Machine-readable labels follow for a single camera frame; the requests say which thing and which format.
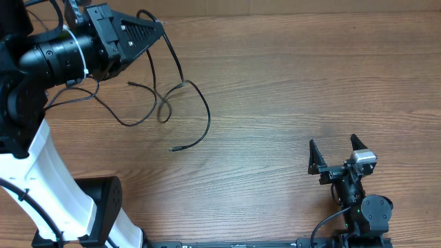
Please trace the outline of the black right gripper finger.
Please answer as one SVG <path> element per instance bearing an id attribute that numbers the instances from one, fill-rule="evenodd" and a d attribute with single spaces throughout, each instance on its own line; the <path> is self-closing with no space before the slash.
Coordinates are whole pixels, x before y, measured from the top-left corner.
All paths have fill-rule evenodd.
<path id="1" fill-rule="evenodd" d="M 309 167 L 308 174 L 319 174 L 327 166 L 314 139 L 309 141 Z"/>
<path id="2" fill-rule="evenodd" d="M 367 146 L 355 134 L 351 135 L 350 140 L 353 151 L 367 149 Z"/>

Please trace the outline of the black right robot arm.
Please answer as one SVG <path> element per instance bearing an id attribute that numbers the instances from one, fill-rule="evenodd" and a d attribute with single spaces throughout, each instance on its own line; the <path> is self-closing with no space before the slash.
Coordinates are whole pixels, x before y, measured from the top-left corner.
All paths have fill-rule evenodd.
<path id="1" fill-rule="evenodd" d="M 387 197 L 366 195 L 362 179 L 373 173 L 378 157 L 355 135 L 352 153 L 342 165 L 328 166 L 314 140 L 309 142 L 308 173 L 319 175 L 321 185 L 330 184 L 344 211 L 348 230 L 355 236 L 381 236 L 389 231 L 393 203 Z"/>

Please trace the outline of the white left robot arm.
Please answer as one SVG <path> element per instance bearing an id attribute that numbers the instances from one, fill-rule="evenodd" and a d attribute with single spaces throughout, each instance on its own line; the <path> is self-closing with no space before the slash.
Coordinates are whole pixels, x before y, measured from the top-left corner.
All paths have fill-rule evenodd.
<path id="1" fill-rule="evenodd" d="M 149 247 L 122 210 L 117 177 L 76 180 L 45 119 L 46 90 L 116 77 L 164 33 L 106 4 L 66 1 L 58 26 L 35 34 L 23 1 L 1 2 L 1 186 L 37 226 L 33 247 Z"/>

